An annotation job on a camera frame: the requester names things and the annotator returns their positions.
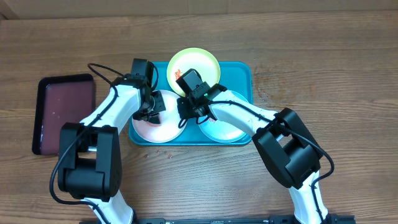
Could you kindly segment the green and red sponge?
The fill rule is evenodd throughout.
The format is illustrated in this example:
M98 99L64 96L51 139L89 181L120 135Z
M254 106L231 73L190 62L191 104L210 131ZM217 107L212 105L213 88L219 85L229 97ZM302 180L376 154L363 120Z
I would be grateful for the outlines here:
M155 126L161 125L160 113L146 114L142 117L142 120Z

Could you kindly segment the white plate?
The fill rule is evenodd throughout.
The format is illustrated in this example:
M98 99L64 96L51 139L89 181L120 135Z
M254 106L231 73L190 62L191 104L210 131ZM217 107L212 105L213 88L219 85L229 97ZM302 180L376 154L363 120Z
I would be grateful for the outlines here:
M158 90L165 103L165 111L159 114L160 124L153 124L148 121L131 120L129 127L130 139L139 145L162 144L176 139L184 130L178 127L180 115L177 109L176 93L168 90Z

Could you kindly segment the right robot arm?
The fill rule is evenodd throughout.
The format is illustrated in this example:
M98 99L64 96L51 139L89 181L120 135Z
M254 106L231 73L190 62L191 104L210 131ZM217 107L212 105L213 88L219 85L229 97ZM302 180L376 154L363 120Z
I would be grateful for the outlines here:
M335 165L295 111L254 106L223 85L209 86L192 68L177 79L177 84L185 94L177 101L181 124L205 117L249 135L268 172L289 190L295 221L328 223L330 215L318 183L333 173Z

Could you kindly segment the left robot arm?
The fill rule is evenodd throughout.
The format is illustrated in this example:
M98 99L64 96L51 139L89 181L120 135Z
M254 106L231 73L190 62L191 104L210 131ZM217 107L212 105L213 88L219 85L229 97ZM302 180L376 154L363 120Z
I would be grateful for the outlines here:
M65 123L49 183L52 198L64 205L87 205L98 223L137 223L121 191L119 134L130 119L158 125L165 111L156 66L136 58L130 73L110 82L109 95L78 123Z

